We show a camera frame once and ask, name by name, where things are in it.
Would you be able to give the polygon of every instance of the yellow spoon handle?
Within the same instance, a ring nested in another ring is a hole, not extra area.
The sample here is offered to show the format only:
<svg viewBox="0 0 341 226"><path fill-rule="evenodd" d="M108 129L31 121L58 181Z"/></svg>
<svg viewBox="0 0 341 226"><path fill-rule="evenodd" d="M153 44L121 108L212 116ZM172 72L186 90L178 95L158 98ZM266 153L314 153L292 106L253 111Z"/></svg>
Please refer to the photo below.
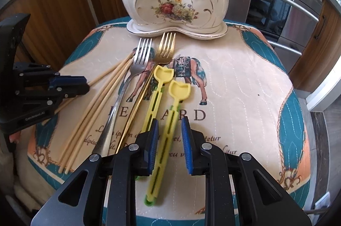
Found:
<svg viewBox="0 0 341 226"><path fill-rule="evenodd" d="M169 151L172 147L175 126L179 118L176 110L168 110L166 127L164 128L161 142L156 153L155 166L147 189L145 204L153 205L159 194L163 174L165 172Z"/></svg>
<svg viewBox="0 0 341 226"><path fill-rule="evenodd" d="M159 105L160 105L160 101L162 97L162 92L161 92L162 85L163 85L163 82L159 82L159 84L157 85L157 89L153 91L153 94L149 103L147 115L144 119L141 133L149 131L151 122L153 118L156 117L157 110L159 109Z"/></svg>

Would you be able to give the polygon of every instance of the horse illustration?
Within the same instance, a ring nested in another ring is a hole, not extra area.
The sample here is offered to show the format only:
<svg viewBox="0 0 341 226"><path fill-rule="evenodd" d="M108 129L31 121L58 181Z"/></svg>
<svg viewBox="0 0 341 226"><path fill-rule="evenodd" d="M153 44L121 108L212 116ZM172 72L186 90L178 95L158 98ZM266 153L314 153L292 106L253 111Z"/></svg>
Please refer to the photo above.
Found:
<svg viewBox="0 0 341 226"><path fill-rule="evenodd" d="M153 48L151 48L150 53L151 59L153 59L155 56L155 51ZM140 78L136 83L135 89L127 99L127 102L133 101L133 98L136 96L138 90L148 78L154 64L154 61L148 61L146 69L140 74ZM206 74L198 59L179 55L172 59L171 62L166 65L166 67L174 69L175 78L184 78L186 83L193 83L194 85L197 85L200 88L202 97L199 105L207 105L207 95L205 90L205 86L207 85ZM147 94L144 97L145 100L149 100L152 91L156 87L157 81L153 77L149 85Z"/></svg>

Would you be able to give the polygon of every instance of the yellow plastic spoon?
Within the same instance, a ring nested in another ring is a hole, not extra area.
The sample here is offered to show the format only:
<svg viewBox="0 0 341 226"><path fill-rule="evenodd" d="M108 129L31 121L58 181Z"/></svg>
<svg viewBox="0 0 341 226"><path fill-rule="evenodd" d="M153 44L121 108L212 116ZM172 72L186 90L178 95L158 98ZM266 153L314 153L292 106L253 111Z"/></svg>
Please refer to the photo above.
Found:
<svg viewBox="0 0 341 226"><path fill-rule="evenodd" d="M189 97L191 93L191 85L172 80L169 84L168 93L174 98L174 101L173 105L168 110L166 126L163 130L161 141L156 152L155 166L147 189L146 198L144 200L144 203L147 206L154 205L155 199L159 194L169 151L172 147L175 126L179 119L179 104L180 101Z"/></svg>
<svg viewBox="0 0 341 226"><path fill-rule="evenodd" d="M150 129L151 121L156 117L157 110L160 105L161 97L162 97L162 86L165 83L168 83L172 80L174 75L174 69L170 69L167 67L162 67L158 65L154 70L154 78L159 82L157 85L157 89L153 92L151 97L146 118L144 119L144 123L142 126L141 132L147 132Z"/></svg>

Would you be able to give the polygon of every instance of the fork tine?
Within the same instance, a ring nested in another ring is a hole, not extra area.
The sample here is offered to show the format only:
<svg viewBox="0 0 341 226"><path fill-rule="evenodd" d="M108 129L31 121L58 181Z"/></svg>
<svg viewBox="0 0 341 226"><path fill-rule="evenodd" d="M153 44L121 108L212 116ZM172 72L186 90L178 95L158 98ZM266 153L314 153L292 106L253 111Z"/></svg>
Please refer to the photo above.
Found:
<svg viewBox="0 0 341 226"><path fill-rule="evenodd" d="M170 50L168 50L168 48L167 48L167 51L168 51L168 53L167 53L167 58L169 58L170 55L174 53L175 35L176 35L176 33L174 33L173 40L172 40L172 45L171 45L171 47L170 47Z"/></svg>
<svg viewBox="0 0 341 226"><path fill-rule="evenodd" d="M163 53L163 57L166 57L166 55L168 54L169 52L169 47L171 46L171 41L172 41L172 34L170 35L169 37L169 40L167 42L167 49L165 50L165 52Z"/></svg>
<svg viewBox="0 0 341 226"><path fill-rule="evenodd" d="M136 62L136 63L140 63L140 62L141 62L141 57L142 57L142 52L143 52L143 47L144 47L145 42L146 42L146 39L144 39L144 41L143 41L143 43L142 43L140 55L139 55L139 57L137 58L137 62Z"/></svg>
<svg viewBox="0 0 341 226"><path fill-rule="evenodd" d="M147 65L147 63L148 63L148 61L149 61L149 54L150 54L150 47L151 47L151 41L152 41L153 39L151 38L150 39L150 42L149 42L149 46L148 46L148 51L147 51L147 54L146 54L146 58L145 58L145 60L144 60L144 65Z"/></svg>
<svg viewBox="0 0 341 226"><path fill-rule="evenodd" d="M167 43L169 42L169 40L172 38L172 33L171 32L168 32L167 33L167 36L166 36L166 40L165 40L165 43L163 44L163 48L162 48L162 51L161 51L161 54L160 54L160 57L165 57L165 50L166 50L166 46L167 46Z"/></svg>
<svg viewBox="0 0 341 226"><path fill-rule="evenodd" d="M159 45L159 49L157 50L157 53L158 53L158 54L161 53L163 41L164 41L164 39L165 39L165 34L166 34L166 33L164 32L163 35L162 35L162 38L161 38L161 41L160 41L160 45Z"/></svg>
<svg viewBox="0 0 341 226"><path fill-rule="evenodd" d="M134 63L136 62L136 60L137 60L137 56L139 55L139 50L140 50L141 40L142 40L142 38L140 38L139 44L138 44L138 46L137 46L137 49L136 49L136 52L135 52L135 56L134 56Z"/></svg>
<svg viewBox="0 0 341 226"><path fill-rule="evenodd" d="M144 63L144 60L146 58L146 52L147 52L147 47L148 47L148 41L149 41L149 38L147 39L147 42L146 42L146 45L144 46L144 50L143 50L143 55L142 55L142 58L140 59L140 64L143 64Z"/></svg>

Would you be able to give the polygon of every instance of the stainless steel appliance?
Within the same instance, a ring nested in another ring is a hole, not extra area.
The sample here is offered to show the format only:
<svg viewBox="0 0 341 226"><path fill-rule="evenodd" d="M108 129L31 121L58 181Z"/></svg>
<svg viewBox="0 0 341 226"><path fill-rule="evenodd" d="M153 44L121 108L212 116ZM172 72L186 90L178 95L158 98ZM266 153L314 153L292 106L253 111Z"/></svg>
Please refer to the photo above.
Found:
<svg viewBox="0 0 341 226"><path fill-rule="evenodd" d="M226 19L258 28L289 72L314 31L320 0L229 0Z"/></svg>

